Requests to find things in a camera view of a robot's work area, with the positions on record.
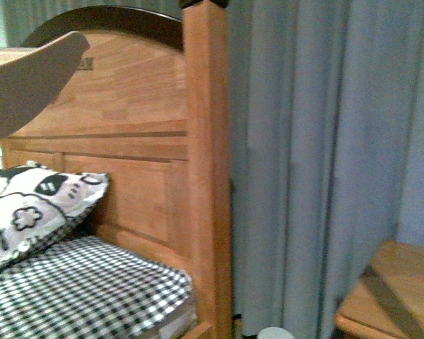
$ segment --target bed post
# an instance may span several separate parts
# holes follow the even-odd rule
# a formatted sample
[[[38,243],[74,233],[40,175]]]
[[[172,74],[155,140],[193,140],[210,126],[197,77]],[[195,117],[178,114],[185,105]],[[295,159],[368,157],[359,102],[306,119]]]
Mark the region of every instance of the bed post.
[[[223,0],[181,0],[187,67],[189,190],[199,316],[232,337],[228,41]]]

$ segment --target white cup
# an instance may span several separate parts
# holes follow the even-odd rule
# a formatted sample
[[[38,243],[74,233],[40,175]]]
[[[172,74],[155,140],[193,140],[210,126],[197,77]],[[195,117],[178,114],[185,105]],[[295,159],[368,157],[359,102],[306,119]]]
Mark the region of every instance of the white cup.
[[[294,336],[283,328],[268,327],[259,332],[257,339],[294,339]]]

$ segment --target mattress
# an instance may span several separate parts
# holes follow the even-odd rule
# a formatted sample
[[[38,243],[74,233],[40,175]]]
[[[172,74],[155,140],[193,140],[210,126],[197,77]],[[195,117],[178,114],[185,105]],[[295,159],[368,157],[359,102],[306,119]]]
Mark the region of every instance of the mattress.
[[[98,237],[70,239],[0,273],[0,338],[161,338],[192,290],[182,270]]]

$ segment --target wooden nightstand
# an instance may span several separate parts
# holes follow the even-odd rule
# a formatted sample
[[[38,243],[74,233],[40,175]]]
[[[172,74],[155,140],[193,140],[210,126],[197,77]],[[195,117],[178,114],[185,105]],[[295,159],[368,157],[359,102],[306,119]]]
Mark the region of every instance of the wooden nightstand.
[[[336,314],[346,338],[424,339],[424,248],[384,242]]]

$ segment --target pillowcase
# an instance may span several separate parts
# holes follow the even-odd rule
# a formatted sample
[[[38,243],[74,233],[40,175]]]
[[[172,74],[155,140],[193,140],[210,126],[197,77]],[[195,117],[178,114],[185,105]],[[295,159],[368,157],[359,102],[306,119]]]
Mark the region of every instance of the pillowcase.
[[[61,173],[36,162],[1,172],[0,269],[72,231],[107,187],[107,173]]]

